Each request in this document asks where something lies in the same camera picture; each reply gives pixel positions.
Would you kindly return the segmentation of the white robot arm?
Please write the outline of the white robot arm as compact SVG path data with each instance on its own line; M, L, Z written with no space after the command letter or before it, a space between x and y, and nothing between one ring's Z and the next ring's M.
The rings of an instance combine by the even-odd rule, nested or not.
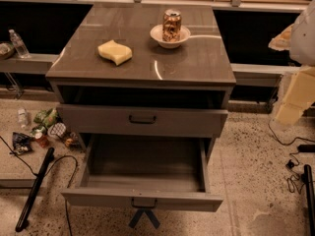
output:
M285 129L315 102L315 10L306 9L268 47L287 50L290 59L301 65L297 72L283 75L272 112L275 125Z

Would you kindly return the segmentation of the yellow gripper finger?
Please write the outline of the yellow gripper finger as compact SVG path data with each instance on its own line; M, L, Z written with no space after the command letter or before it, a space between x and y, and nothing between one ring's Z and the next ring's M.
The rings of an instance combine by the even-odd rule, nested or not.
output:
M290 76L275 120L282 125L294 125L314 102L315 67L302 66L298 72Z
M268 44L268 47L276 51L285 51L290 49L292 26L285 28L280 34L274 37Z

